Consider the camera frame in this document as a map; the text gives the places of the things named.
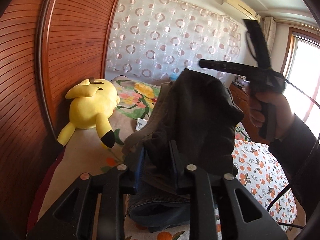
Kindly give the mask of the person's right hand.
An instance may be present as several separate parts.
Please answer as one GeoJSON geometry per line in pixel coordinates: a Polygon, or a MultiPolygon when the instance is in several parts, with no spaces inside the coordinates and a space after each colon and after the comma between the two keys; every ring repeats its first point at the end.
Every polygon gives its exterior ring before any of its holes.
{"type": "Polygon", "coordinates": [[[252,124],[261,128],[265,122],[265,116],[262,113],[261,103],[270,103],[276,109],[276,130],[275,138],[280,140],[285,136],[289,128],[292,126],[295,115],[291,112],[291,108],[285,96],[274,92],[263,92],[252,94],[248,89],[249,96],[249,118],[252,124]]]}

